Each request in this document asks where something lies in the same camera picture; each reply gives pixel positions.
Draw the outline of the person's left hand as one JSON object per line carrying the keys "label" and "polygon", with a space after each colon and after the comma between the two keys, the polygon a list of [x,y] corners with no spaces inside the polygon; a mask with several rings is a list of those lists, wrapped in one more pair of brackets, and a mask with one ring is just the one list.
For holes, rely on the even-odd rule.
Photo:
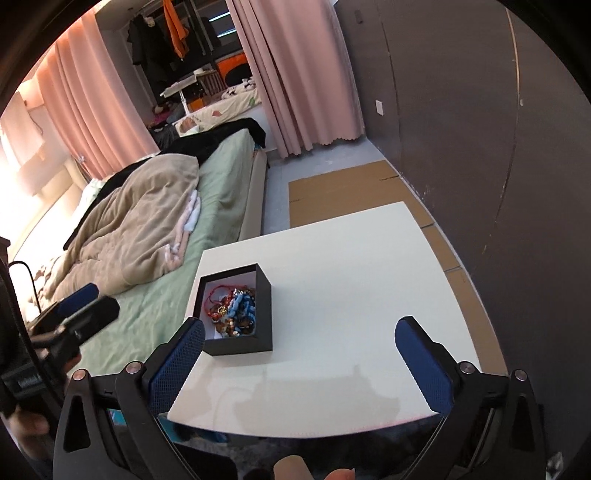
{"label": "person's left hand", "polygon": [[50,427],[42,415],[17,407],[10,417],[1,415],[1,420],[22,454],[31,460],[49,460],[52,457]]}

